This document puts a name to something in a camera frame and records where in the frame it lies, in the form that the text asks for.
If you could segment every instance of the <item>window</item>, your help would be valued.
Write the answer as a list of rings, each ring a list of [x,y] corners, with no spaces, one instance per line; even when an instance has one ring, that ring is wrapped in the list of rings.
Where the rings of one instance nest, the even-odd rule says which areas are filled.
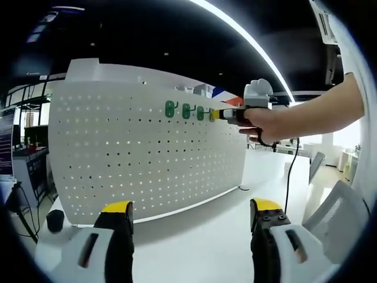
[[[49,105],[50,103],[42,104],[41,125],[48,125]]]
[[[322,135],[315,134],[313,136],[301,137],[301,143],[322,143]]]
[[[334,146],[354,149],[359,143],[361,143],[360,120],[353,122],[342,130],[334,132]]]
[[[24,90],[18,90],[12,94],[11,98],[11,105],[15,104],[17,102],[20,102],[22,100],[22,95],[24,94]]]
[[[8,107],[11,102],[11,96],[6,97],[5,107]]]

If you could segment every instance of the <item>black ceiling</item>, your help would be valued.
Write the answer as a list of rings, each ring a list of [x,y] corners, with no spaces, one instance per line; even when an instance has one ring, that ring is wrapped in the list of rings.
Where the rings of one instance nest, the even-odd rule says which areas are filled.
[[[327,47],[307,0],[209,2],[256,39],[291,90],[329,88],[325,84]],[[248,81],[260,77],[268,79],[275,91],[284,90],[248,42],[188,0],[54,1],[54,5],[85,11],[60,9],[37,42],[23,45],[13,63],[14,84],[30,73],[64,73],[73,58],[98,57],[100,62],[180,74],[237,95],[242,95]],[[341,79],[337,76],[333,83]]]

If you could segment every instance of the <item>finger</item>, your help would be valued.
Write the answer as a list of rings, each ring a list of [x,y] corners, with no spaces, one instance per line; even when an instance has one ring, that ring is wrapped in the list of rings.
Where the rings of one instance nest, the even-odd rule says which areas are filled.
[[[240,129],[239,130],[240,134],[253,134],[253,135],[258,135],[257,129],[256,128],[249,128],[249,129]]]
[[[253,124],[251,124],[251,123],[237,123],[237,126],[239,126],[239,127],[253,127]]]

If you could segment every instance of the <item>ceiling light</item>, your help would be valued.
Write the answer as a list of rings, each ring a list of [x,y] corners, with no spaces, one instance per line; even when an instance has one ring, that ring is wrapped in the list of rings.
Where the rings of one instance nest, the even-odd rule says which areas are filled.
[[[270,66],[272,71],[275,73],[276,77],[279,79],[280,83],[284,87],[285,91],[287,92],[291,102],[296,102],[295,98],[293,97],[292,93],[290,92],[290,89],[285,82],[282,74],[280,71],[276,68],[275,64],[271,60],[271,58],[267,55],[267,53],[263,50],[263,48],[256,42],[256,40],[247,32],[243,27],[241,27],[234,19],[229,17],[227,14],[225,14],[222,10],[218,9],[214,5],[208,3],[205,0],[189,0],[192,3],[195,3],[198,6],[201,6],[202,8],[206,9],[207,11],[211,12],[221,20],[223,20],[225,23],[230,25],[235,31],[237,31],[244,39],[247,40],[248,43],[250,43],[255,50],[263,57],[263,59],[267,62],[267,64]]]
[[[73,6],[53,6],[52,8],[53,9],[73,9],[73,10],[85,11],[84,8],[73,7]]]

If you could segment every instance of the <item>white chair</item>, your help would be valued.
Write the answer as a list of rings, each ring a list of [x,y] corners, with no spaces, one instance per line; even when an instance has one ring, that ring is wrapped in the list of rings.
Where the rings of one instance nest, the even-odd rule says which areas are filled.
[[[319,167],[325,160],[325,157],[326,156],[322,152],[317,152],[316,156],[314,157],[312,164],[310,164],[310,169],[309,169],[309,184],[312,182]]]
[[[338,181],[303,226],[321,241],[331,262],[339,264],[347,257],[368,217],[361,196],[346,183]]]

